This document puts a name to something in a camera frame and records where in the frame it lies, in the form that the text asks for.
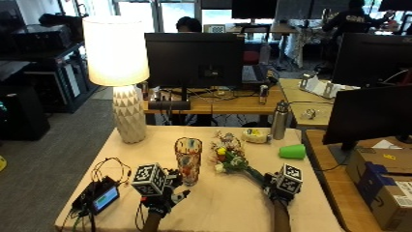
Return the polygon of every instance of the stainless steel water bottle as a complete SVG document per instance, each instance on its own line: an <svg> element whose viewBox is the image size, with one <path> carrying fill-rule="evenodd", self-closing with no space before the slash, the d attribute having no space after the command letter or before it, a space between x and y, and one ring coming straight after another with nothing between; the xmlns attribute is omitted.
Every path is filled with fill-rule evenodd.
<svg viewBox="0 0 412 232"><path fill-rule="evenodd" d="M282 100L278 103L275 109L274 122L271 128L271 135L277 140L282 140L285 138L287 116L289 116L289 103L285 102L285 100Z"/></svg>

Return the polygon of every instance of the ceramic lamp base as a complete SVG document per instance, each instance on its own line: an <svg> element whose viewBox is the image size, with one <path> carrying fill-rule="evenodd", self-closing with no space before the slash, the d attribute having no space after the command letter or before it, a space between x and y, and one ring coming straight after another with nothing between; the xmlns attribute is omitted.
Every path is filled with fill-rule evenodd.
<svg viewBox="0 0 412 232"><path fill-rule="evenodd" d="M114 115L125 142L141 142L146 137L146 116L133 85L114 88Z"/></svg>

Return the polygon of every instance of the white table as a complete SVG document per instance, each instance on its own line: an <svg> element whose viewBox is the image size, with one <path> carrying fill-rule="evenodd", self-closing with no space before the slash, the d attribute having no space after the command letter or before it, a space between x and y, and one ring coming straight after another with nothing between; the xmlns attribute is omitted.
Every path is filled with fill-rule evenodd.
<svg viewBox="0 0 412 232"><path fill-rule="evenodd" d="M106 158L117 157L134 169L151 162L159 162L162 167L177 168L174 143L178 138L187 136L197 137L205 142L201 181L191 188L179 187L177 189L177 191L190 189L193 192L162 220L161 231L274 231L274 207L262 188L245 174L215 173L209 155L211 155L210 142L218 141L214 138L217 130L222 130L225 133L231 132L238 137L245 131L243 128L149 126L146 139L130 145L122 141L118 131L114 130L61 212L57 219L57 229L63 225L73 201L91 182L91 170L98 162ZM279 148L299 144L301 136L299 130L289 129L285 140L275 140L271 145L246 143L246 157L251 166L262 173L279 171L285 162L303 170L302 192L289 207L293 231L342 231L309 159L282 159L279 157ZM115 161L102 167L103 175L109 175L115 180L121 178L121 170L121 165ZM134 220L141 195L131 186L121 186L119 191L121 198L95 217L97 228L101 232L137 231ZM75 219L70 218L65 231L71 231L74 223ZM83 231L82 227L81 222L78 230ZM91 231L91 223L87 219L86 227L87 231Z"/></svg>

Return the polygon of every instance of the black monitor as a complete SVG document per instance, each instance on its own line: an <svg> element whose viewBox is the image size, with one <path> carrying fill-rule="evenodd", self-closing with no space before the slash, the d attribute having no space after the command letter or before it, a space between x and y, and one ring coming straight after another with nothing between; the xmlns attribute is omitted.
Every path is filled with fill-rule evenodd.
<svg viewBox="0 0 412 232"><path fill-rule="evenodd" d="M275 18L278 0L233 0L233 18Z"/></svg>
<svg viewBox="0 0 412 232"><path fill-rule="evenodd" d="M339 162L365 139L412 134L412 85L339 91L334 103L323 144Z"/></svg>
<svg viewBox="0 0 412 232"><path fill-rule="evenodd" d="M242 86L245 37L230 33L146 33L150 87Z"/></svg>
<svg viewBox="0 0 412 232"><path fill-rule="evenodd" d="M347 33L339 49L333 83L374 87L402 71L406 75L411 68L412 36Z"/></svg>
<svg viewBox="0 0 412 232"><path fill-rule="evenodd" d="M394 11L412 11L412 1L411 0L383 0L382 5L379 7L381 12L386 12L389 10Z"/></svg>

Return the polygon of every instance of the blue screen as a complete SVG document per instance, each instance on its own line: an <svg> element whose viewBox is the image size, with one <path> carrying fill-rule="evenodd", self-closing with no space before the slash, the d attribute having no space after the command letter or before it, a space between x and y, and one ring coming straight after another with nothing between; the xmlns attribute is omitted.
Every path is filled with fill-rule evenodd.
<svg viewBox="0 0 412 232"><path fill-rule="evenodd" d="M101 211L102 208L107 206L118 196L119 193L117 187L114 187L94 201L95 209Z"/></svg>

